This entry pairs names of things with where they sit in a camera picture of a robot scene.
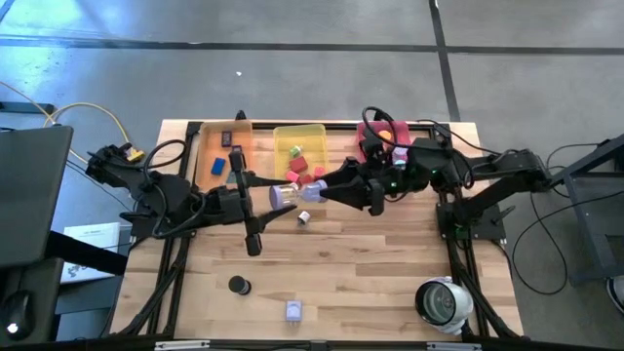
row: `red block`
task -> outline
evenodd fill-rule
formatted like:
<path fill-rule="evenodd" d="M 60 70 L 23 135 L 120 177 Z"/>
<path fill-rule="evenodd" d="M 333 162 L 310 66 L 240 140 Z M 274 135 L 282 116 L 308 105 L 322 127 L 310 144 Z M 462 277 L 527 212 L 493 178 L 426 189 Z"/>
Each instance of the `red block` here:
<path fill-rule="evenodd" d="M 313 181 L 314 181 L 314 178 L 312 177 L 312 175 L 304 175 L 303 178 L 301 179 L 301 185 L 309 184 Z"/>
<path fill-rule="evenodd" d="M 323 167 L 317 167 L 314 169 L 314 178 L 318 179 L 325 175 L 325 169 Z"/>
<path fill-rule="evenodd" d="M 295 173 L 301 173 L 308 169 L 308 163 L 305 162 L 303 156 L 297 157 L 290 161 L 291 171 Z"/>
<path fill-rule="evenodd" d="M 299 183 L 299 175 L 293 171 L 286 172 L 286 179 L 292 181 L 293 183 Z"/>

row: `black cylinder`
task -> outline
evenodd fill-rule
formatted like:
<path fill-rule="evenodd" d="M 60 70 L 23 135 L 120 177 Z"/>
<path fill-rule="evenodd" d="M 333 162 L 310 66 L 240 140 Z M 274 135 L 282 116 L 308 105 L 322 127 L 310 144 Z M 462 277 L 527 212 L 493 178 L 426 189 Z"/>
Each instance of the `black cylinder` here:
<path fill-rule="evenodd" d="M 234 276 L 230 278 L 228 287 L 231 292 L 237 293 L 240 295 L 246 295 L 252 291 L 252 283 L 245 280 L 245 278 L 241 276 Z"/>

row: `wooden tabletop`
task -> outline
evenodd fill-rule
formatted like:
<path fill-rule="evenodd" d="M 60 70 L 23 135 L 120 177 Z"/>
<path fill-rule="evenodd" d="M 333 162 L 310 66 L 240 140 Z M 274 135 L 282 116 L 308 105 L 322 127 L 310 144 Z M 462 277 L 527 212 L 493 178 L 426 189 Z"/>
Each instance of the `wooden tabletop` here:
<path fill-rule="evenodd" d="M 163 121 L 158 142 L 184 139 L 188 122 Z M 451 123 L 450 127 L 479 145 L 475 124 Z M 194 169 L 195 139 L 189 170 Z M 328 131 L 331 171 L 355 154 L 354 139 L 354 131 Z M 480 155 L 458 139 L 453 144 L 469 157 Z M 253 170 L 259 176 L 273 177 L 272 131 L 253 131 L 253 146 Z M 171 159 L 178 152 L 175 146 L 165 148 L 154 162 Z M 159 171 L 177 170 L 178 163 Z M 485 186 L 478 182 L 465 194 Z M 270 210 L 267 188 L 251 193 L 257 214 Z M 384 214 L 376 217 L 332 201 L 304 203 L 267 226 L 262 234 L 263 252 L 257 257 L 246 254 L 242 224 L 200 230 L 189 251 L 175 337 L 455 339 L 424 323 L 413 307 L 415 291 L 424 281 L 449 275 L 446 244 L 439 238 L 435 221 L 437 201 L 437 194 L 428 188 L 399 203 L 386 203 Z M 301 228 L 296 217 L 303 210 L 312 218 Z M 125 327 L 152 293 L 162 247 L 163 241 L 148 239 L 132 251 L 113 331 Z M 508 326 L 522 334 L 505 257 L 490 242 L 475 241 L 474 251 L 482 291 Z M 227 288 L 234 275 L 251 281 L 251 294 L 239 296 Z M 166 321 L 169 299 L 168 292 L 159 329 Z M 303 322 L 294 326 L 285 322 L 286 301 L 293 299 L 303 303 Z"/>

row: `concrete floor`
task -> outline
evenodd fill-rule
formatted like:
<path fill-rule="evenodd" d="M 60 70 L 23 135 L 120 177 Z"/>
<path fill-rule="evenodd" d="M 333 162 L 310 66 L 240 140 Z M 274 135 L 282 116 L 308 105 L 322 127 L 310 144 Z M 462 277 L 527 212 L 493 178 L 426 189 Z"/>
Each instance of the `concrete floor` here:
<path fill-rule="evenodd" d="M 624 2 L 617 0 L 438 0 L 438 4 L 448 45 L 624 46 L 620 20 Z M 436 42 L 426 0 L 17 0 L 0 23 L 0 35 L 245 43 Z M 477 123 L 487 147 L 530 147 L 545 157 L 562 144 L 602 141 L 624 131 L 624 76 L 617 74 L 624 70 L 621 56 L 463 54 L 449 55 L 449 65 L 461 120 Z M 56 105 L 91 101 L 108 107 L 144 149 L 154 145 L 162 119 L 233 117 L 238 109 L 257 119 L 355 120 L 364 106 L 377 105 L 397 119 L 449 120 L 435 53 L 0 47 L 0 67 L 0 80 L 40 101 Z M 0 91 L 3 99 L 18 98 Z M 3 114 L 0 122 L 34 128 L 42 118 Z M 114 125 L 95 111 L 76 109 L 63 122 L 74 126 L 73 146 L 83 155 L 122 141 Z M 571 149 L 553 162 L 565 165 L 586 151 Z M 123 192 L 112 192 L 132 204 Z M 542 214 L 568 204 L 555 195 L 537 195 L 536 202 Z M 534 214 L 526 194 L 503 205 L 517 206 L 505 218 L 513 244 L 534 221 Z M 120 211 L 117 202 L 67 171 L 53 227 L 117 220 Z M 573 214 L 548 219 L 547 225 L 570 270 L 584 267 L 587 255 Z M 519 247 L 518 266 L 543 290 L 562 279 L 562 264 L 540 229 L 529 233 Z M 531 338 L 624 345 L 624 317 L 611 305 L 603 283 L 568 286 L 556 296 L 535 294 L 517 281 L 515 288 Z"/>

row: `yellow cable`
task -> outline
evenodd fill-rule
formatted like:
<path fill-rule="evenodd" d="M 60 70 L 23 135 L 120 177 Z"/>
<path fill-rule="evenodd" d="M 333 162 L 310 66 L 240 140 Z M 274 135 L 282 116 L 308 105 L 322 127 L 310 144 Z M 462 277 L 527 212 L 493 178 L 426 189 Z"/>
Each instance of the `yellow cable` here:
<path fill-rule="evenodd" d="M 10 90 L 12 90 L 13 92 L 15 92 L 16 94 L 22 96 L 23 98 L 27 99 L 28 101 L 30 101 L 30 103 L 32 103 L 35 107 L 37 107 L 41 113 L 43 113 L 44 116 L 46 116 L 46 121 L 43 124 L 43 127 L 47 127 L 48 123 L 52 123 L 54 125 L 54 123 L 57 122 L 57 120 L 59 119 L 60 115 L 65 112 L 66 110 L 72 108 L 72 107 L 76 107 L 76 106 L 86 106 L 86 107 L 92 107 L 95 109 L 98 109 L 102 112 L 104 112 L 106 115 L 108 115 L 108 117 L 112 118 L 113 121 L 115 121 L 115 124 L 117 124 L 117 127 L 119 128 L 119 130 L 121 131 L 122 136 L 124 137 L 124 140 L 126 142 L 130 142 L 130 139 L 128 138 L 128 134 L 126 133 L 126 130 L 124 129 L 124 126 L 121 124 L 121 122 L 119 122 L 119 119 L 109 110 L 105 109 L 104 107 L 101 107 L 99 105 L 96 105 L 94 103 L 90 103 L 90 102 L 75 102 L 75 103 L 71 103 L 68 104 L 65 107 L 62 107 L 60 109 L 58 109 L 57 111 L 55 111 L 52 115 L 49 114 L 48 112 L 46 112 L 46 110 L 44 110 L 37 102 L 35 102 L 35 100 L 33 100 L 32 98 L 28 97 L 26 94 L 20 92 L 19 90 L 17 90 L 16 88 L 10 86 L 9 84 L 0 81 L 0 85 L 3 85 L 7 88 L 9 88 Z M 76 157 L 78 160 L 84 162 L 85 164 L 87 164 L 87 160 L 85 160 L 83 157 L 81 157 L 80 155 L 78 155 L 73 149 L 69 149 L 69 152 Z"/>

